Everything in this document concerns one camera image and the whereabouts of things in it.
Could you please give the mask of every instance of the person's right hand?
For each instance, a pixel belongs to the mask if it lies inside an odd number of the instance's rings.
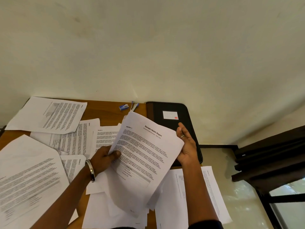
[[[176,131],[177,137],[184,141],[184,146],[182,147],[177,160],[181,163],[182,166],[193,164],[194,162],[199,164],[195,141],[181,122],[178,125],[179,127]]]

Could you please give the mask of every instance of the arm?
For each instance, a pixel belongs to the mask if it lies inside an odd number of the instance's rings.
[[[101,147],[90,160],[96,176],[107,169],[111,162],[120,156],[119,151],[107,156],[110,147]],[[31,228],[67,228],[81,195],[90,181],[91,173],[86,164],[61,196]]]
[[[189,226],[204,220],[218,220],[202,175],[196,143],[182,123],[177,128],[177,136],[184,141],[177,159],[183,170]]]

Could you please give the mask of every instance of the bracelet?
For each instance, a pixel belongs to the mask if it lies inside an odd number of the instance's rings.
[[[91,181],[94,182],[95,181],[95,175],[94,175],[94,170],[93,167],[91,165],[91,162],[89,160],[86,160],[87,165],[89,166],[90,172],[91,172]]]

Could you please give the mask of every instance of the wooden table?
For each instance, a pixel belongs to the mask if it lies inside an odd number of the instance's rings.
[[[108,101],[93,101],[93,100],[73,100],[78,102],[87,102],[87,108],[82,116],[82,120],[90,120],[99,118],[101,126],[111,126],[122,123],[124,115],[127,115],[129,109],[120,111],[119,106],[126,104],[123,102],[108,102]],[[146,104],[139,104],[135,110],[136,113],[139,113],[146,117]],[[0,150],[6,146],[12,140],[20,137],[21,135],[26,134],[30,135],[28,131],[5,131],[0,137]],[[68,229],[81,229],[83,225],[83,220],[89,201],[89,195],[83,193],[77,207],[77,212],[79,217],[68,226]],[[154,211],[149,211],[147,215],[147,229],[156,229],[156,215]]]

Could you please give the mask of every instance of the hand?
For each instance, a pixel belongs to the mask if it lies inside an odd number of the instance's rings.
[[[199,164],[195,141],[191,137],[186,127],[181,122],[178,123],[178,125],[179,127],[176,131],[177,137],[184,141],[184,146],[182,147],[182,150],[178,155],[177,160],[181,163],[182,166],[187,164],[193,164],[194,162],[197,162]]]
[[[108,156],[107,154],[110,150],[110,147],[111,145],[100,147],[96,151],[94,156],[90,159],[95,176],[105,171],[110,166],[112,161],[118,159],[121,156],[120,151],[114,151],[112,154]]]

